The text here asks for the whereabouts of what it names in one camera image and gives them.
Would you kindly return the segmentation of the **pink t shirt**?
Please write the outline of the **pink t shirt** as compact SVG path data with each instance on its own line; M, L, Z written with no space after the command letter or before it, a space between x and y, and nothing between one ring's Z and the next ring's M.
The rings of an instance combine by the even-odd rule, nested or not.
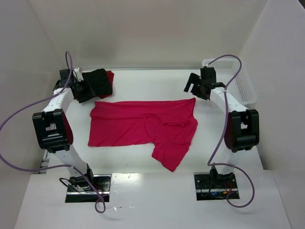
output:
M174 172L189 151L198 122L196 99L95 102L88 146L152 143L152 158Z

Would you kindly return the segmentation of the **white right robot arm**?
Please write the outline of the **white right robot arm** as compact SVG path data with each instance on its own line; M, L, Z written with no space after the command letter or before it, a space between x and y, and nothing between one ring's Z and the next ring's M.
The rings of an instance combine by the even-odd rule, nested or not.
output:
M191 73L185 92L212 101L225 115L224 129L207 165L214 183L227 181L242 153L259 143L259 113L248 109L229 93L227 86L216 81L213 67L203 67L200 75Z

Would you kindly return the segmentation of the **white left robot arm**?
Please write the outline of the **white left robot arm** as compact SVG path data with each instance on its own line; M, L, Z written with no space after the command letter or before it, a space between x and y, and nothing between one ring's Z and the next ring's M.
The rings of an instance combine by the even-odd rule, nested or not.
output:
M84 73L80 69L64 69L53 88L54 97L41 112L32 116L40 148L67 165L69 183L75 191L91 191L93 173L73 147L73 133L65 113L73 100L83 103L110 92L112 86L104 69Z

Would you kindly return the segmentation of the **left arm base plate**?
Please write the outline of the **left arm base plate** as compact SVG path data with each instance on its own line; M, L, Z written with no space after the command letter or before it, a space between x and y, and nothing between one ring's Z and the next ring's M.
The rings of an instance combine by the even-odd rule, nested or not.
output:
M94 175L93 186L103 196L105 202L110 199L111 175ZM59 178L59 181L67 188L65 203L96 202L97 193L85 182L84 187L76 185L72 178Z

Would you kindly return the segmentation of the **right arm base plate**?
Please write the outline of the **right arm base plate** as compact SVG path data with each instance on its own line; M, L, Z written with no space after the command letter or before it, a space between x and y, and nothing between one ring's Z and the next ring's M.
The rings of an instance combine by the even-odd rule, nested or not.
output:
M228 195L229 199L240 198L234 173L216 176L215 181L209 172L194 173L194 183L197 201L226 200Z

